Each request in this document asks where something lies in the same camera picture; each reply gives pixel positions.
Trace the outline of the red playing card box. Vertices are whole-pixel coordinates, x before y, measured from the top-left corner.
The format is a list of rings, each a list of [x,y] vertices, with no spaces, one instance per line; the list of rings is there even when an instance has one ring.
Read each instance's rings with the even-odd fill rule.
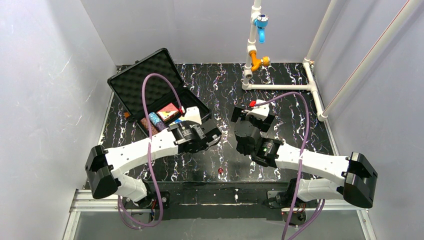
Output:
[[[180,110],[172,102],[156,112],[159,118],[164,122],[169,121],[173,117],[177,116],[179,113]]]

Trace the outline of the light blue poker chip stack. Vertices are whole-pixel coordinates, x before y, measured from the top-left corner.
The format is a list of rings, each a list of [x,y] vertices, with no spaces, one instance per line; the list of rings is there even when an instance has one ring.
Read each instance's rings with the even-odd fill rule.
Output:
[[[154,126],[162,122],[161,118],[155,112],[150,112],[148,114],[148,118],[153,123]]]

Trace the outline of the black foam-lined poker case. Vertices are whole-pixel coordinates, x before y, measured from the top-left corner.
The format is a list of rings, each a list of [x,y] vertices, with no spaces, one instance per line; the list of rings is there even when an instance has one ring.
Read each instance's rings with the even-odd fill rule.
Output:
[[[211,110],[204,101],[200,100],[185,86],[185,82],[168,49],[160,48],[107,80],[112,91],[146,137],[149,135],[149,131],[141,123],[141,120],[145,118],[142,85],[144,79],[152,73],[160,74],[169,80],[185,109],[196,106],[199,108],[199,114],[203,122],[211,118]],[[169,103],[173,103],[176,107],[178,106],[178,101],[172,89],[163,79],[157,76],[151,77],[146,84],[145,103],[149,113],[158,112]]]

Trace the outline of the purple poker chip stack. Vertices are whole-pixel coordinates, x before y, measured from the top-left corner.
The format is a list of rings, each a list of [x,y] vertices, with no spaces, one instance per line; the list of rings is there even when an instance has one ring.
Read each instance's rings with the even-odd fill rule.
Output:
[[[156,122],[154,126],[158,132],[162,132],[163,130],[168,128],[168,126],[163,121]]]

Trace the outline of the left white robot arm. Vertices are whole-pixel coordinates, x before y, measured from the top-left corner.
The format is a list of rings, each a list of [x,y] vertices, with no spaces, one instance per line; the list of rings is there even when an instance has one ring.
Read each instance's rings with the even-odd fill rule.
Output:
[[[118,195],[139,202],[149,195],[147,184],[126,175],[131,169],[149,161],[181,153],[206,151],[218,144],[222,133],[212,120],[203,124],[185,120],[131,144],[91,148],[85,172],[94,199]]]

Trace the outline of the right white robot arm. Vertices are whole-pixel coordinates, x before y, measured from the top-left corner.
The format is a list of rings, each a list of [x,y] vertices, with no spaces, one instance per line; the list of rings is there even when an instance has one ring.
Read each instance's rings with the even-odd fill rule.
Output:
[[[317,176],[316,179],[293,178],[287,190],[276,197],[282,207],[312,200],[345,200],[347,203],[370,209],[378,173],[359,152],[351,156],[326,155],[300,150],[281,140],[263,137],[275,119],[267,105],[244,109],[236,106],[231,114],[235,123],[236,150],[263,167],[275,169],[300,169],[303,173]]]

